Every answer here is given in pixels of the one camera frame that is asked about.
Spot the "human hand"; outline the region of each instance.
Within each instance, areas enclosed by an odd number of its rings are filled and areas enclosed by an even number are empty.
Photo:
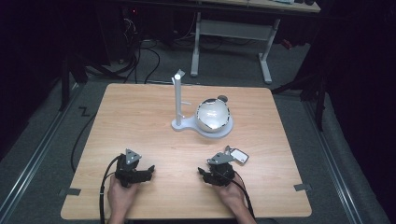
[[[239,176],[233,178],[240,186],[244,187],[242,179]],[[228,186],[215,186],[215,192],[221,198],[221,201],[233,212],[239,224],[255,224],[256,220],[248,211],[245,205],[245,194],[235,183],[231,182]]]
[[[108,224],[123,224],[126,213],[134,202],[134,196],[139,188],[139,184],[132,184],[128,189],[121,185],[121,182],[112,175],[110,177],[110,188],[107,193],[110,203],[111,216]]]

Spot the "computer mouse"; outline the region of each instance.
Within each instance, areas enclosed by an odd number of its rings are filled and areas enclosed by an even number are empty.
[[[314,5],[315,0],[304,0],[304,2],[305,2],[307,5],[312,6],[312,5]]]

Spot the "white metal desk frame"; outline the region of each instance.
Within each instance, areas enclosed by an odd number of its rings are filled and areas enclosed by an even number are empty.
[[[280,19],[276,19],[273,26],[255,25],[227,21],[201,20],[201,12],[197,12],[195,28],[195,45],[192,53],[191,76],[198,76],[199,67],[199,40],[200,35],[218,35],[244,39],[266,41],[263,53],[259,53],[259,61],[262,66],[262,75],[266,84],[271,84],[271,74],[268,69],[267,56],[274,42]]]

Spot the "gray tape piece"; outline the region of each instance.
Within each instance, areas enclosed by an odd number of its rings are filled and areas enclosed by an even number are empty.
[[[296,191],[300,191],[300,190],[310,191],[310,190],[312,190],[312,187],[310,184],[294,185],[294,188]]]
[[[78,196],[81,192],[81,189],[61,189],[58,193],[58,196],[63,197],[66,195],[76,195]]]

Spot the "white circular base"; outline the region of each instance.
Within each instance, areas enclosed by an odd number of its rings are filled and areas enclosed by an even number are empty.
[[[224,126],[224,128],[222,128],[220,131],[216,133],[207,133],[202,129],[200,129],[198,125],[195,123],[195,116],[192,116],[187,119],[182,119],[180,125],[176,125],[175,119],[172,120],[172,128],[177,132],[190,129],[198,132],[203,137],[222,138],[225,137],[233,128],[233,117],[230,116],[230,119],[228,120],[228,123]]]

